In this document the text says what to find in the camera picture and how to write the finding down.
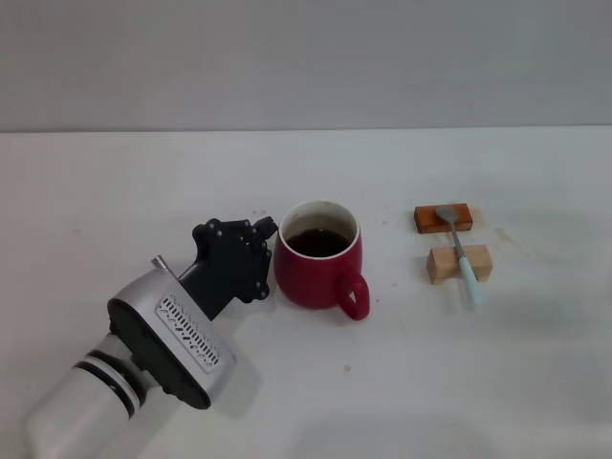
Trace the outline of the red ceramic coffee cup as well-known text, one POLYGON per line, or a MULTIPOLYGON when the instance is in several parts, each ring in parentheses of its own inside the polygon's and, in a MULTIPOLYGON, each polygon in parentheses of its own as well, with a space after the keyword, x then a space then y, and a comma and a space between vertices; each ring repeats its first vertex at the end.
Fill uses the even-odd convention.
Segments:
POLYGON ((312 310, 335 306, 355 321, 370 312, 357 218, 326 200, 290 208, 278 225, 273 270, 282 293, 312 310))

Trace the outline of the dark brown wooden block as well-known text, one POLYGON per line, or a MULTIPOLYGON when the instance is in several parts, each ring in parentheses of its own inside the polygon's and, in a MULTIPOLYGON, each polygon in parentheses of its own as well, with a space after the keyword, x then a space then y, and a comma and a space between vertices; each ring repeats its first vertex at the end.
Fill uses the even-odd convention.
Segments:
MULTIPOLYGON (((467 204, 448 204, 457 213, 455 229, 459 231, 471 230, 473 219, 467 204)), ((420 234, 451 232, 450 224, 441 219, 436 213, 437 206, 421 206, 414 209, 414 220, 420 234)))

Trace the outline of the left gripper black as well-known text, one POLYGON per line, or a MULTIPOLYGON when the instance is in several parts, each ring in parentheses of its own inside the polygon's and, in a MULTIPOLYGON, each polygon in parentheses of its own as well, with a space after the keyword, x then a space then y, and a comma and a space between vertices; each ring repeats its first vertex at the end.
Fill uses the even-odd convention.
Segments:
POLYGON ((266 299, 272 251, 266 241, 278 226, 271 216, 248 220, 210 219, 192 230, 193 263, 179 283, 205 316, 213 320, 236 297, 244 302, 266 299))

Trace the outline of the metal spoon with blue handle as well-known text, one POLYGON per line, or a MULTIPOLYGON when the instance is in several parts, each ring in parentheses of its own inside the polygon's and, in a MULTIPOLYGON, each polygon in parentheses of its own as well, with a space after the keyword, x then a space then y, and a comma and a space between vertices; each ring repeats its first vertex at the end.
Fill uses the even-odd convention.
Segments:
POLYGON ((454 246, 458 256, 460 272, 464 278, 466 294, 472 310, 475 310, 483 304, 484 296, 457 234, 456 222, 458 220, 459 213, 455 208, 451 206, 436 207, 435 213, 439 218, 449 224, 454 246))

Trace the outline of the light wooden spoon rest block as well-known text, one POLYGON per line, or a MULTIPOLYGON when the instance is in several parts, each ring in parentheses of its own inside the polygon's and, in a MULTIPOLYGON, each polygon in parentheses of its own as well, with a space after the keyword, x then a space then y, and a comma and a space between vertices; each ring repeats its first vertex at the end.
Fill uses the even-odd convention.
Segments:
MULTIPOLYGON (((485 245, 464 246, 464 253, 478 282, 487 282, 493 269, 492 256, 485 245)), ((429 251, 426 270, 431 284, 441 284, 462 276, 454 247, 438 247, 429 251)))

